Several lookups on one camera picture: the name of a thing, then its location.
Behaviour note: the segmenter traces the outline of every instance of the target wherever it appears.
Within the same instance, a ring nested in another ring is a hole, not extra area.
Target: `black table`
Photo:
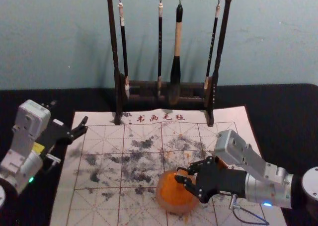
[[[0,91],[0,159],[8,150],[18,106],[27,99],[58,101],[53,117],[72,125],[75,111],[114,111],[112,89]],[[245,105],[263,158],[302,175],[318,165],[318,86],[311,84],[221,86],[216,108]],[[151,110],[153,104],[127,105],[125,111]],[[175,109],[202,109],[177,105]],[[66,148],[57,146],[64,157]],[[62,164],[50,175],[39,174],[0,215],[0,225],[48,225]],[[305,210],[283,210],[288,225],[318,225]]]

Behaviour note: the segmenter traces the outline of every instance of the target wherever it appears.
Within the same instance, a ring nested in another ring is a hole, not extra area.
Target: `cable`
[[[234,210],[233,210],[233,214],[234,214],[235,218],[236,218],[237,220],[241,221],[242,223],[248,224],[248,225],[269,225],[269,222],[267,222],[265,219],[261,218],[260,216],[258,216],[258,215],[256,215],[256,214],[252,213],[251,211],[246,210],[246,209],[244,209],[243,207],[240,207],[239,209],[241,209],[241,210],[243,210],[243,211],[245,211],[245,212],[247,212],[247,213],[249,213],[249,214],[251,214],[251,215],[257,217],[259,220],[262,220],[262,221],[263,221],[263,223],[253,223],[253,222],[244,221],[244,220],[240,219],[240,218],[236,215],[236,213],[234,212]]]

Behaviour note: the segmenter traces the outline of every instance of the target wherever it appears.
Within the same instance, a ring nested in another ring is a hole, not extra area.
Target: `yellow label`
[[[43,146],[43,145],[38,144],[38,143],[34,143],[34,144],[33,144],[32,150],[33,150],[35,153],[37,153],[38,155],[41,154],[41,152],[43,151],[43,149],[44,149],[44,146]]]

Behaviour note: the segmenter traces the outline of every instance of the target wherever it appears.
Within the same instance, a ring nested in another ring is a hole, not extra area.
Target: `blue wall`
[[[122,1],[130,79],[155,80],[159,0]],[[162,2],[162,76],[169,80],[179,0]],[[182,0],[183,81],[204,81],[216,2]],[[107,13],[106,0],[0,0],[0,89],[113,87]],[[232,1],[220,85],[318,84],[317,67],[317,0]]]

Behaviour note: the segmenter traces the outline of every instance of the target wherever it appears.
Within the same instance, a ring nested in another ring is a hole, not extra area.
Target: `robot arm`
[[[310,205],[311,211],[315,208],[313,216],[317,217],[317,167],[308,170],[302,178],[289,174],[284,168],[264,161],[232,130],[220,132],[215,155],[194,162],[188,168],[178,168],[186,170],[189,175],[197,173],[195,185],[189,178],[175,176],[176,181],[182,183],[200,202],[207,203],[215,194],[228,194],[232,195],[231,210],[235,208],[236,197],[239,197],[289,209],[309,209]],[[245,171],[223,167],[220,159],[227,164],[240,166]]]
[[[0,164],[0,208],[6,198],[21,194],[46,158],[53,161],[50,169],[60,163],[59,158],[50,154],[55,144],[71,144],[86,133],[86,122],[87,117],[71,130],[61,121],[51,120],[48,105],[44,107],[32,100],[20,105],[11,147]]]

